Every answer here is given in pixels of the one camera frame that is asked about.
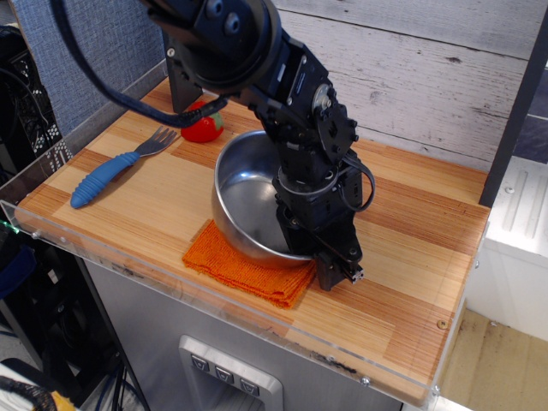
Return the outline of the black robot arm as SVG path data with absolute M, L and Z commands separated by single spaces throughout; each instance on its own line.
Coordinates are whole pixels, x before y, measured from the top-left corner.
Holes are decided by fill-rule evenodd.
M 221 152 L 214 219 L 228 243 L 266 266 L 313 261 L 319 285 L 362 278 L 354 216 L 371 177 L 352 145 L 356 124 L 328 72 L 282 28 L 269 1 L 149 1 L 176 72 L 248 107 L 261 130 Z

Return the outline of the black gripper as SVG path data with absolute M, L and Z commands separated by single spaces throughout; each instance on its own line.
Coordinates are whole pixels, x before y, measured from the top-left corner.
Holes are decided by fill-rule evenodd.
M 317 186 L 309 186 L 279 169 L 276 189 L 277 220 L 289 251 L 315 260 L 319 286 L 331 291 L 343 280 L 364 277 L 362 251 L 354 217 L 366 209 L 362 177 L 366 166 L 348 151 Z

